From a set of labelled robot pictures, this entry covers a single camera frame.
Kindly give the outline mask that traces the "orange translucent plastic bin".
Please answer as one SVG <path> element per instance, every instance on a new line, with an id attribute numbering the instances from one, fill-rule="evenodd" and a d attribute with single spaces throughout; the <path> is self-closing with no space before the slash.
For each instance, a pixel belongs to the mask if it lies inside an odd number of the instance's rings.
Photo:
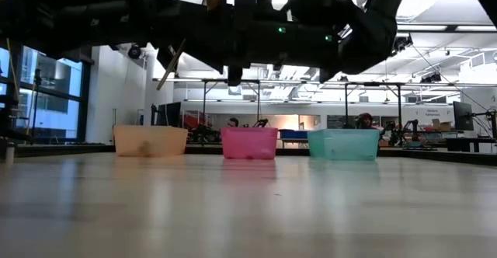
<path id="1" fill-rule="evenodd" d="M 118 125 L 113 129 L 120 157 L 168 157 L 183 155 L 188 131 L 170 126 Z"/>

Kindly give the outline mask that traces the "blue storage bin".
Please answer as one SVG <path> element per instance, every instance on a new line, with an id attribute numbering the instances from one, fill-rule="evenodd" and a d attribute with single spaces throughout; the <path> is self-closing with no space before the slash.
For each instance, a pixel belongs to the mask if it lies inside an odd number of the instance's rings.
<path id="1" fill-rule="evenodd" d="M 307 131 L 280 129 L 279 132 L 280 132 L 281 139 L 307 139 L 308 138 Z"/>

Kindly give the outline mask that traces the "green translucent plastic bin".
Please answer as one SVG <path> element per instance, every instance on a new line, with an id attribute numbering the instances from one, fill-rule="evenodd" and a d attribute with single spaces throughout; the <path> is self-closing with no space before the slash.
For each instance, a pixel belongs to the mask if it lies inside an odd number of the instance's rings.
<path id="1" fill-rule="evenodd" d="M 375 161 L 378 129 L 324 129 L 308 132 L 310 155 L 333 161 Z"/>

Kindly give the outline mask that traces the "black computer monitor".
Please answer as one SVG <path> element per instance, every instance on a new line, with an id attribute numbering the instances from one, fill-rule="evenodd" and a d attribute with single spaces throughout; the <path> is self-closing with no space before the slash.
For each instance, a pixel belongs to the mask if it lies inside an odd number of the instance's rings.
<path id="1" fill-rule="evenodd" d="M 458 131 L 473 131 L 473 117 L 471 104 L 453 102 L 454 127 Z"/>
<path id="2" fill-rule="evenodd" d="M 156 125 L 179 127 L 181 103 L 168 103 L 157 106 Z"/>

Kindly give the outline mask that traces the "black background table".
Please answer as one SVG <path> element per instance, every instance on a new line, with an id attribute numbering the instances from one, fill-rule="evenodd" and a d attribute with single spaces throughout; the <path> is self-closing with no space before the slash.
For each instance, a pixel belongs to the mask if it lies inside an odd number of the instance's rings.
<path id="1" fill-rule="evenodd" d="M 447 150 L 449 152 L 469 152 L 473 145 L 474 152 L 479 153 L 480 144 L 495 144 L 494 138 L 446 138 Z"/>

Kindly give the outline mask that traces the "black background gantry frame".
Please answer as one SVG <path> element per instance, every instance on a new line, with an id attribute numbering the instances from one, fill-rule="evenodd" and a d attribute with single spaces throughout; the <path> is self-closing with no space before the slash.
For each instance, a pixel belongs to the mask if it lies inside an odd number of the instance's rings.
<path id="1" fill-rule="evenodd" d="M 203 104 L 203 109 L 202 109 L 202 112 L 203 112 L 203 124 L 205 125 L 205 122 L 206 122 L 206 103 L 207 103 L 207 94 L 208 92 L 210 91 L 210 89 L 208 90 L 207 89 L 207 84 L 209 82 L 214 82 L 215 84 L 213 85 L 213 87 L 217 84 L 217 83 L 225 83 L 226 85 L 229 85 L 231 83 L 236 83 L 235 82 L 231 82 L 229 79 L 221 79 L 221 78 L 203 78 L 201 79 L 201 82 L 203 83 L 203 100 L 202 100 L 202 104 Z M 260 120 L 261 118 L 261 101 L 260 101 L 260 92 L 261 92 L 261 81 L 258 80 L 258 79 L 241 79 L 238 83 L 242 84 L 242 83 L 245 83 L 248 87 L 251 87 L 252 88 L 252 84 L 253 85 L 257 85 L 257 90 L 253 89 L 254 93 L 257 95 L 257 114 L 256 114 L 256 120 Z"/>
<path id="2" fill-rule="evenodd" d="M 393 93 L 398 97 L 398 122 L 402 124 L 401 114 L 401 88 L 405 85 L 404 82 L 344 82 L 345 91 L 345 125 L 349 126 L 349 101 L 348 101 L 348 86 L 363 86 L 363 87 L 379 87 L 379 86 L 395 86 L 397 88 Z"/>

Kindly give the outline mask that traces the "pink translucent plastic bin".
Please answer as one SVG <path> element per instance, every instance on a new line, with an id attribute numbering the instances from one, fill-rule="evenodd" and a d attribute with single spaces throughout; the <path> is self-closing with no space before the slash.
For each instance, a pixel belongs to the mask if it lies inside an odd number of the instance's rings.
<path id="1" fill-rule="evenodd" d="M 224 127 L 221 129 L 223 156 L 226 159 L 274 159 L 277 138 L 277 128 Z"/>

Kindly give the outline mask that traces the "black framed window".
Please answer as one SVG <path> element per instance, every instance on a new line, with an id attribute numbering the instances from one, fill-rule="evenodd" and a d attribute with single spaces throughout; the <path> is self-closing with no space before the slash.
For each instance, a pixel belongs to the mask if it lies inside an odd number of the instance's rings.
<path id="1" fill-rule="evenodd" d="M 34 113 L 35 69 L 42 82 Z M 53 59 L 30 47 L 0 47 L 0 138 L 63 145 L 85 140 L 90 65 Z"/>

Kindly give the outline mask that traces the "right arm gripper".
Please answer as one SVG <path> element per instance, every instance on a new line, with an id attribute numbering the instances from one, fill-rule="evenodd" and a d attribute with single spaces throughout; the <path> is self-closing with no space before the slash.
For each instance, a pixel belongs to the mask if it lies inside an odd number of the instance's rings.
<path id="1" fill-rule="evenodd" d="M 183 1 L 150 4 L 151 44 L 157 60 L 169 74 L 179 57 L 187 53 L 213 69 L 228 67 L 228 84 L 242 81 L 247 60 L 249 6 L 218 2 L 199 5 Z"/>

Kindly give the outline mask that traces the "black tripod stand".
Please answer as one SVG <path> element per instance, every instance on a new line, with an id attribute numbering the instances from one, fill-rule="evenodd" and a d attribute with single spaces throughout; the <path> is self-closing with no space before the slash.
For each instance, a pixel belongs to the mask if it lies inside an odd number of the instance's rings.
<path id="1" fill-rule="evenodd" d="M 34 83 L 33 83 L 35 95 L 34 95 L 34 101 L 33 101 L 34 102 L 34 113 L 33 113 L 33 126 L 32 126 L 32 130 L 31 130 L 32 138 L 35 138 L 35 133 L 36 133 L 37 105 L 38 105 L 38 98 L 39 98 L 39 88 L 40 88 L 40 85 L 42 82 L 42 78 L 41 78 L 40 73 L 41 73 L 41 70 L 39 68 L 36 68 L 35 69 L 35 76 L 34 76 Z"/>

